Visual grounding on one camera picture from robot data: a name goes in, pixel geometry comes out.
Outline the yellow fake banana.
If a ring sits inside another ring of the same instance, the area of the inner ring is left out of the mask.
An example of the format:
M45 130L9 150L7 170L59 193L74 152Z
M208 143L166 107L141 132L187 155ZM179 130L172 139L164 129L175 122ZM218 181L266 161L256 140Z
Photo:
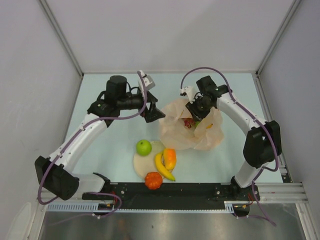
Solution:
M162 163L162 157L163 157L163 153L159 152L155 155L154 158L154 163L156 166L157 171L166 179L175 182L176 178L174 177L174 175L166 169L166 167L163 165Z

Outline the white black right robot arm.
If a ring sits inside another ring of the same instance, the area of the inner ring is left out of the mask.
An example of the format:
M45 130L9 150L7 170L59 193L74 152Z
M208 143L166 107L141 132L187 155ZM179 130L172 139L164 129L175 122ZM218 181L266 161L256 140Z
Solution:
M231 179L231 196L242 201L249 194L248 187L256 180L267 164L277 162L282 153L279 124L267 121L248 110L235 98L228 84L217 86L210 76L196 82L198 90L187 86L180 95L188 97L185 105L194 121L204 122L211 110L225 113L242 130L246 139L243 147L244 163Z

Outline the translucent peach plastic bag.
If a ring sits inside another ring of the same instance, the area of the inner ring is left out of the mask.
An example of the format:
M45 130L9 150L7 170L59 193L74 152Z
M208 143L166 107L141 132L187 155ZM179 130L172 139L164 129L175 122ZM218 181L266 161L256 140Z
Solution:
M159 120L160 141L169 149L212 150L224 139L221 112L212 108L197 127L186 128L184 119L192 118L186 108L187 102L187 99L178 98L161 109L165 117Z

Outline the orange yellow fake mango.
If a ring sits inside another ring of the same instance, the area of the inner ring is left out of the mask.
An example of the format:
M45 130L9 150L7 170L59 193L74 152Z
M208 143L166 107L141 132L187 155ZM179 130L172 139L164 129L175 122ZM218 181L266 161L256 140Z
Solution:
M177 164L176 150L165 148L163 150L164 166L167 170L173 170Z

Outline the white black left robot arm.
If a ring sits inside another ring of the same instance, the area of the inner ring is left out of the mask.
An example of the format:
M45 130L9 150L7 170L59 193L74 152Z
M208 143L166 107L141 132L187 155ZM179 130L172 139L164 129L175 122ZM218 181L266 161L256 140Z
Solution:
M83 153L92 142L103 133L113 121L122 120L123 110L137 110L134 116L142 116L146 123L164 118L165 114L156 107L157 98L150 93L155 87L153 79L143 71L139 76L137 92L131 92L126 77L113 75L106 82L106 88L90 105L83 121L56 151L49 157L39 156L35 160L35 171L39 182L37 199L41 199L42 189L54 194L55 199L69 200L76 193L91 193L98 199L110 196L110 180L99 173L73 175L72 172Z

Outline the red fake grape bunch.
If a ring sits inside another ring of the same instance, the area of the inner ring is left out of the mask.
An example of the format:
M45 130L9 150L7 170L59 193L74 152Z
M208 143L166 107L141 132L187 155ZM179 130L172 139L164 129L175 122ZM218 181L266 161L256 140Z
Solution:
M188 129L196 125L196 122L192 118L184 118L183 122L184 122L184 126Z

